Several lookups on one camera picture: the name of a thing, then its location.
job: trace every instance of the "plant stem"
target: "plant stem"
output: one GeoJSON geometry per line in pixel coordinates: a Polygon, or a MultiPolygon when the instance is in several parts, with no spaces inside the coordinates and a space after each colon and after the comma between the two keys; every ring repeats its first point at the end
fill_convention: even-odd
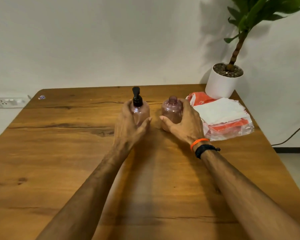
{"type": "Polygon", "coordinates": [[[232,71],[234,68],[234,64],[237,60],[237,56],[242,48],[242,45],[244,44],[244,40],[246,39],[246,37],[248,36],[248,30],[242,31],[239,35],[239,42],[237,44],[237,47],[235,48],[234,52],[232,53],[232,57],[230,59],[229,64],[227,65],[227,70],[228,71],[232,71]]]}

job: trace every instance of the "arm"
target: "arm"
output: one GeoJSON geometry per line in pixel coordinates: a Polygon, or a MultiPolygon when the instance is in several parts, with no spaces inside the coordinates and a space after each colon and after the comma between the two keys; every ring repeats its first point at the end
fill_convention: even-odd
{"type": "MultiPolygon", "coordinates": [[[[172,134],[191,145],[195,140],[204,138],[203,126],[198,112],[187,100],[181,101],[184,110],[180,124],[173,124],[164,116],[160,119],[172,134]]],[[[193,151],[203,143],[210,144],[200,142],[193,151]]],[[[300,240],[300,225],[220,153],[207,150],[201,154],[201,160],[251,239],[300,240]]]]}
{"type": "Polygon", "coordinates": [[[114,144],[97,168],[48,223],[37,240],[90,240],[98,225],[112,183],[132,147],[144,136],[151,118],[137,128],[124,104],[114,130],[114,144]]]}

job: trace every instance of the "potted plant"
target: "potted plant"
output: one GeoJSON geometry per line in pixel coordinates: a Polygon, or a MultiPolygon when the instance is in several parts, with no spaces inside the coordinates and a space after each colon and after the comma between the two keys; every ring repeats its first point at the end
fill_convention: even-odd
{"type": "Polygon", "coordinates": [[[237,56],[249,32],[262,20],[275,21],[285,18],[287,14],[300,11],[300,0],[232,0],[237,9],[228,7],[232,18],[230,24],[238,28],[233,38],[225,38],[226,43],[239,38],[236,49],[228,64],[217,63],[213,66],[206,86],[208,96],[219,99],[228,98],[235,89],[236,83],[244,71],[235,65],[237,56]]]}

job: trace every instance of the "orange thread bracelet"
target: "orange thread bracelet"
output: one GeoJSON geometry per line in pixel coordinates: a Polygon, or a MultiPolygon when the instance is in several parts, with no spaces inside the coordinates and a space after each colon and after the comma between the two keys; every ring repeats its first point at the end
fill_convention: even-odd
{"type": "Polygon", "coordinates": [[[202,138],[202,139],[199,139],[199,140],[194,141],[194,143],[192,143],[191,146],[190,146],[190,150],[192,151],[193,146],[196,145],[196,144],[197,144],[198,142],[200,142],[200,141],[209,141],[209,139],[207,139],[207,138],[202,138]]]}

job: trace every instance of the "baseboard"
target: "baseboard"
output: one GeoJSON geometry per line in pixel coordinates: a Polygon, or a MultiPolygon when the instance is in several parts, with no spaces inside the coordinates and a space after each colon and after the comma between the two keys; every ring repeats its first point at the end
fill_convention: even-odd
{"type": "Polygon", "coordinates": [[[300,147],[274,147],[276,153],[300,153],[300,147]]]}

